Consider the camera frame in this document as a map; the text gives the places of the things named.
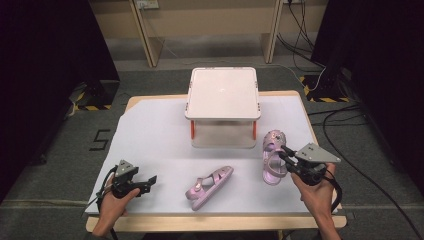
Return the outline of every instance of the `wall outlet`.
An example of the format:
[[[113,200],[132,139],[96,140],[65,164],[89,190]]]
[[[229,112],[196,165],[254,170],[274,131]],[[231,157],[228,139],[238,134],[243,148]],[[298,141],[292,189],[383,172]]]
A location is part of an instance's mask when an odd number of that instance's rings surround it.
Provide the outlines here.
[[[292,0],[292,4],[304,3],[306,0]],[[283,4],[289,4],[289,0],[283,0]]]
[[[138,9],[158,9],[159,3],[158,0],[137,0]]]

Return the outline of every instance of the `white paper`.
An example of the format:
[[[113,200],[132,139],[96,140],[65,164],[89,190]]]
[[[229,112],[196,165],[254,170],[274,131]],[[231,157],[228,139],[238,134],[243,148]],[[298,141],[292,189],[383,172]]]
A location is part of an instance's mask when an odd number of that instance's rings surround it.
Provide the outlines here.
[[[134,182],[157,175],[151,192],[127,206],[129,213],[193,214],[185,192],[198,177],[227,165],[234,168],[233,175],[197,212],[308,212],[289,174],[277,186],[269,186],[262,179],[262,142],[268,131],[283,131],[287,147],[293,150],[314,141],[299,96],[260,97],[262,115],[257,121],[257,144],[252,149],[194,148],[190,122],[184,116],[185,103],[186,99],[142,100],[120,118],[90,200],[108,171],[124,159],[139,167]],[[86,212],[98,213],[97,206],[91,205]]]

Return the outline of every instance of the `white box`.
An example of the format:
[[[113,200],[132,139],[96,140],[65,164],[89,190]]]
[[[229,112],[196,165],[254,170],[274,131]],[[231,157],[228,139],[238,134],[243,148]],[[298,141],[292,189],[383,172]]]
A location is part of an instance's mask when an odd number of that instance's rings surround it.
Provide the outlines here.
[[[253,148],[261,117],[255,69],[193,69],[185,117],[194,147]]]

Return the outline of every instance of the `person's hand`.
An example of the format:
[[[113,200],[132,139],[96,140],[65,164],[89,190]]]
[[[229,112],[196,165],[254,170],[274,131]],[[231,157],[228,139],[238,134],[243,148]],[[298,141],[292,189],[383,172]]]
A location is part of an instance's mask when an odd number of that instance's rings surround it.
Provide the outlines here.
[[[334,175],[336,166],[332,163],[327,163],[327,170]],[[315,218],[322,239],[340,239],[331,217],[333,185],[323,180],[315,186],[308,186],[296,174],[292,173],[291,176],[300,191],[300,200],[305,203],[306,208]],[[325,173],[325,176],[333,178],[328,172]]]
[[[109,179],[107,183],[108,186],[112,183],[112,179],[113,176]],[[127,215],[125,207],[139,192],[140,189],[136,188],[121,199],[113,196],[111,191],[106,193],[100,207],[99,221],[94,227],[92,234],[98,237],[105,237],[115,225],[116,220],[118,220],[120,216]]]

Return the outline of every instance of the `pink shoe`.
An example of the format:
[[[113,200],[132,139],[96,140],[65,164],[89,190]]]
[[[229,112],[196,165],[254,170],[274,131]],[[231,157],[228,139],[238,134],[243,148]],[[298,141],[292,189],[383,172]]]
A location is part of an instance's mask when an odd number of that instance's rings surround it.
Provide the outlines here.
[[[231,177],[233,171],[234,169],[232,167],[226,166],[216,170],[207,177],[198,178],[196,184],[186,192],[187,199],[195,200],[191,209],[193,211],[199,210],[215,192],[221,189],[224,183]],[[210,177],[213,179],[213,185],[202,185],[203,180]]]
[[[284,152],[281,148],[282,145],[286,145],[286,135],[280,130],[272,130],[265,135],[263,179],[272,186],[279,184],[281,178],[287,174],[286,162],[278,156],[278,152]]]

